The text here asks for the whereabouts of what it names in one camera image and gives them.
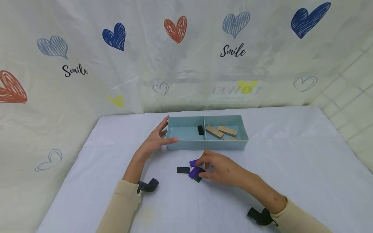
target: plastic tray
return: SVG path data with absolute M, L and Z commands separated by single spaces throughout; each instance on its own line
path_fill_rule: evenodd
M 198 134 L 198 126 L 202 125 L 204 134 Z M 219 125 L 237 130 L 237 136 L 224 134 L 222 139 L 215 137 L 206 131 L 210 125 L 215 129 Z M 168 144 L 169 150 L 244 150 L 249 137 L 247 136 L 241 115 L 228 116 L 193 116 L 170 117 L 166 138 L 177 137 L 177 143 Z M 224 139 L 241 139 L 227 141 Z

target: beige sleeve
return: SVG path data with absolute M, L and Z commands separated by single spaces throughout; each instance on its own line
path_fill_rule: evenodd
M 96 233 L 127 233 L 132 216 L 141 202 L 138 185 L 120 180 Z
M 271 217 L 282 233 L 332 233 L 289 199 L 285 209 L 278 214 L 271 214 Z

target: right hand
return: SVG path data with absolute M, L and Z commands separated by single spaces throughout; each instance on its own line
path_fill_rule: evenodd
M 211 164 L 215 171 L 201 172 L 199 174 L 200 177 L 229 186 L 238 187 L 242 183 L 243 176 L 247 174 L 254 175 L 236 164 L 230 158 L 212 151 L 204 151 L 195 164 L 196 166 L 199 166 L 203 163 L 205 163 L 205 169 L 207 169 Z

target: heart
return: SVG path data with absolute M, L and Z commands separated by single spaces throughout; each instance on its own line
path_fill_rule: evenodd
M 238 81 L 239 90 L 243 94 L 249 94 L 252 90 L 254 90 L 257 84 L 258 84 L 257 80 L 253 80 L 249 83 L 245 81 Z
M 249 12 L 242 12 L 237 17 L 234 14 L 229 14 L 224 18 L 223 31 L 232 34 L 236 39 L 238 33 L 247 25 L 249 20 Z
M 39 50 L 48 56 L 61 56 L 67 59 L 68 45 L 59 36 L 52 36 L 50 40 L 38 39 L 37 41 Z
M 187 31 L 187 18 L 185 16 L 180 17 L 176 26 L 171 20 L 166 19 L 164 28 L 171 39 L 176 41 L 177 44 L 181 43 Z
M 35 171 L 45 171 L 49 168 L 57 166 L 62 161 L 62 152 L 59 149 L 53 149 L 49 152 L 48 162 L 42 163 L 35 168 Z
M 109 29 L 104 29 L 102 31 L 102 38 L 104 38 L 104 41 L 111 47 L 124 51 L 126 29 L 123 24 L 117 23 L 114 26 L 114 32 L 111 32 Z
M 27 95 L 19 81 L 6 70 L 0 71 L 0 103 L 26 103 Z
M 323 3 L 309 15 L 307 9 L 299 9 L 291 21 L 291 28 L 295 34 L 302 39 L 324 17 L 330 6 L 330 2 Z
M 165 90 L 163 92 L 161 91 L 162 86 L 165 86 Z M 168 92 L 168 84 L 165 82 L 162 82 L 160 85 L 153 85 L 151 86 L 151 88 L 153 89 L 153 91 L 161 95 L 166 95 Z
M 293 82 L 294 87 L 300 92 L 308 91 L 309 89 L 313 88 L 313 86 L 316 85 L 316 83 L 317 83 L 317 77 L 315 76 L 308 77 L 305 80 L 299 77 L 299 78 L 296 78 Z
M 110 100 L 113 104 L 117 105 L 118 107 L 123 107 L 124 106 L 124 98 L 121 95 L 118 95 L 115 97 L 115 99 L 110 98 L 107 96 L 107 99 Z

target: orange heart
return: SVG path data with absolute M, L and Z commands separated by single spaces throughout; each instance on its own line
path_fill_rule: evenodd
M 13 74 L 6 70 L 0 71 L 0 81 L 5 87 L 0 87 L 0 103 L 27 102 L 26 92 Z
M 180 17 L 177 26 L 170 19 L 166 19 L 164 21 L 164 28 L 171 39 L 176 41 L 177 44 L 181 43 L 187 31 L 187 18 L 185 16 Z

